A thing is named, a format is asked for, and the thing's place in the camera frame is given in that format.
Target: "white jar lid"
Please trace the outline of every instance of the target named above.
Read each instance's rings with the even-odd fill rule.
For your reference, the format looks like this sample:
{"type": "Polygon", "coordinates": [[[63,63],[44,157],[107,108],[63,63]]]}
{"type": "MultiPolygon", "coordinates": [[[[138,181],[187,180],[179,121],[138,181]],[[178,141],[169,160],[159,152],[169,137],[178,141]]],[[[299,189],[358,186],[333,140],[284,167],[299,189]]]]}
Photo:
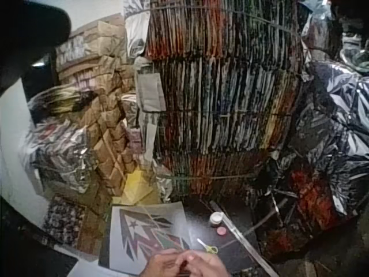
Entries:
{"type": "Polygon", "coordinates": [[[222,212],[214,212],[210,216],[210,222],[212,224],[220,224],[223,220],[223,213],[222,212]]]}

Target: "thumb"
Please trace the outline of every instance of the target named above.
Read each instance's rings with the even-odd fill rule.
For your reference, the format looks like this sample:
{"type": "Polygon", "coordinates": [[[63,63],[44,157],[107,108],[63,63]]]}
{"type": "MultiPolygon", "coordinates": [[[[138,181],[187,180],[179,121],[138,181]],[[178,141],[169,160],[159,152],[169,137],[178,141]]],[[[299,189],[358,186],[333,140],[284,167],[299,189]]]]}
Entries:
{"type": "Polygon", "coordinates": [[[187,258],[187,262],[189,263],[189,268],[197,269],[196,271],[197,272],[199,271],[201,275],[203,276],[213,276],[214,275],[213,267],[197,255],[190,255],[187,258]]]}

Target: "floor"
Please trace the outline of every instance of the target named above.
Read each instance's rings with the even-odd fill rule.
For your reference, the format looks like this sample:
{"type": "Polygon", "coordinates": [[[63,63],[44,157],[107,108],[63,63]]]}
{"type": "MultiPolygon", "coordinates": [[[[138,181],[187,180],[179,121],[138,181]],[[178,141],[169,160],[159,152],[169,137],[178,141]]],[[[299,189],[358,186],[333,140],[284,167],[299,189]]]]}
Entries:
{"type": "Polygon", "coordinates": [[[368,276],[369,205],[360,218],[314,241],[298,259],[277,264],[280,276],[368,276]]]}

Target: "hand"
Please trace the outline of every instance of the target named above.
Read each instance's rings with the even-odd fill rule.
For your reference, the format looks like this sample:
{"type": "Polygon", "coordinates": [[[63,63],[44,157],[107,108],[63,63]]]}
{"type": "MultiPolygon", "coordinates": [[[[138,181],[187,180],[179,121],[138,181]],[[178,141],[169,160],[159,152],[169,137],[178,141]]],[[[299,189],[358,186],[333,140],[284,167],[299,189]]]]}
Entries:
{"type": "Polygon", "coordinates": [[[175,263],[179,252],[175,249],[161,251],[152,256],[140,277],[176,277],[179,266],[175,263]]]}
{"type": "Polygon", "coordinates": [[[180,254],[175,263],[181,266],[184,261],[188,262],[185,269],[191,272],[190,277],[229,277],[217,255],[189,250],[180,254]]]}

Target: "stacked cardboard boxes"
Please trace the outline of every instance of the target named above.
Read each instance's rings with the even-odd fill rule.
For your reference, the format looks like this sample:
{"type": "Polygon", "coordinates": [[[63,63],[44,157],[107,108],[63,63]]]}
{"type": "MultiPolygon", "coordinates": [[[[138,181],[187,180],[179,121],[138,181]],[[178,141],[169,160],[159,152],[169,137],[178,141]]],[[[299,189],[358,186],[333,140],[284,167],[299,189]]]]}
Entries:
{"type": "Polygon", "coordinates": [[[93,91],[96,96],[82,111],[64,116],[81,127],[86,126],[98,161],[96,171],[100,182],[110,195],[121,196],[126,173],[135,168],[132,155],[125,152],[124,114],[118,106],[122,87],[132,87],[133,83],[133,71],[126,64],[124,26],[102,21],[89,24],[73,33],[71,39],[57,49],[57,54],[61,83],[93,91]]]}

